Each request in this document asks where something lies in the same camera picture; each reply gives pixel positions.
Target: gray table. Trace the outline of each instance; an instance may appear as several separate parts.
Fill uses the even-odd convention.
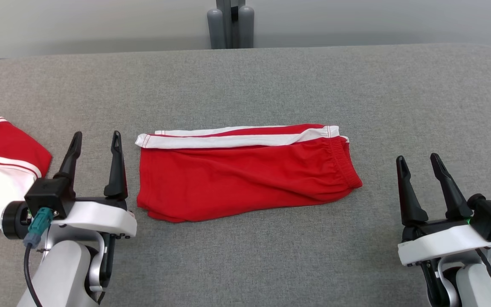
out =
[[[107,307],[428,306],[420,268],[401,266],[395,158],[442,218],[438,152],[468,197],[491,198],[491,48],[397,45],[65,55],[0,61],[0,116],[62,161],[84,134],[78,195],[101,194],[113,130],[123,136],[129,205],[142,132],[336,124],[364,186],[332,204],[171,224],[135,208],[118,242]],[[0,307],[25,289],[24,248],[0,234]]]

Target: red shorts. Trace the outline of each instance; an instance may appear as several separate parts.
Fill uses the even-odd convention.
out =
[[[138,207],[169,222],[333,202],[361,187],[338,126],[140,134]]]

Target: gray cylinder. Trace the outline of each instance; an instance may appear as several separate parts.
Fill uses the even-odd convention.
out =
[[[212,49],[224,49],[225,27],[222,22],[222,12],[218,9],[212,9],[208,11],[207,17]]]
[[[238,9],[238,31],[240,32],[240,48],[253,48],[253,21],[255,12],[249,6]]]

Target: red fabric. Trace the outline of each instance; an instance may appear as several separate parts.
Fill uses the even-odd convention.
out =
[[[39,169],[42,177],[49,171],[52,160],[46,148],[3,118],[0,118],[0,157],[31,163]],[[13,164],[0,162],[0,165]]]
[[[217,136],[299,133],[322,127],[250,128]],[[138,206],[150,217],[169,222],[324,204],[362,186],[342,136],[285,146],[142,148],[140,181]]]

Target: gray metal post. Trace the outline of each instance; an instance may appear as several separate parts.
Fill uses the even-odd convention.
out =
[[[238,9],[238,27],[240,33],[240,48],[253,48],[253,23],[255,12],[249,6]]]
[[[217,8],[222,12],[222,20],[225,29],[225,47],[232,48],[232,13],[230,0],[216,0]]]
[[[209,10],[207,17],[212,49],[225,49],[225,26],[222,20],[221,10]]]

